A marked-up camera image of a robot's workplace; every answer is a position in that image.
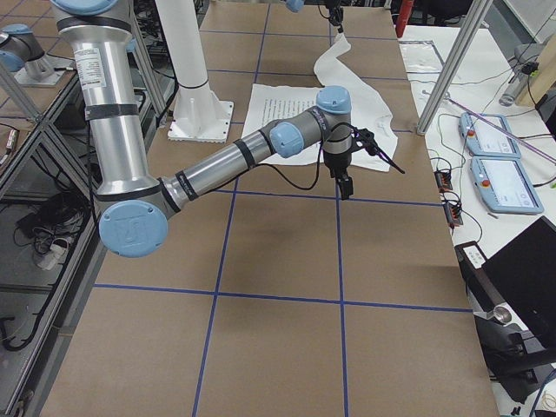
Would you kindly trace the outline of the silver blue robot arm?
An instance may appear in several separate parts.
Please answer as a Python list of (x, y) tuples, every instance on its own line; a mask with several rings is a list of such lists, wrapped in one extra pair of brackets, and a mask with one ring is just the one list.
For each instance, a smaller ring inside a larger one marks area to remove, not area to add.
[(127, 48), (135, 19), (130, 1), (55, 1), (61, 38), (73, 49), (102, 181), (96, 192), (100, 238), (111, 252), (129, 258), (159, 249), (168, 221), (183, 206), (212, 192), (267, 158), (295, 156), (320, 144), (317, 157), (329, 168), (344, 197), (353, 192), (347, 173), (353, 129), (349, 92), (321, 89), (313, 107), (274, 120), (226, 144), (196, 165), (169, 177), (149, 173), (141, 119)]
[[(302, 10), (306, 1), (305, 0), (286, 0), (285, 4), (288, 10), (297, 13)], [(341, 5), (341, 0), (322, 0), (314, 1), (317, 5), (319, 14), (322, 18), (328, 21), (328, 23), (336, 28), (339, 34), (344, 32), (343, 28), (343, 17), (344, 10)]]

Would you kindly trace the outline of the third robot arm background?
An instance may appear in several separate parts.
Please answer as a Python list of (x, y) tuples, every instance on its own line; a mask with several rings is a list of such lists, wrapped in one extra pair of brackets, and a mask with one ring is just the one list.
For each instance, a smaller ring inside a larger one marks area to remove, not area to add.
[(54, 86), (66, 72), (76, 70), (69, 58), (48, 55), (22, 23), (1, 28), (1, 64), (23, 86)]

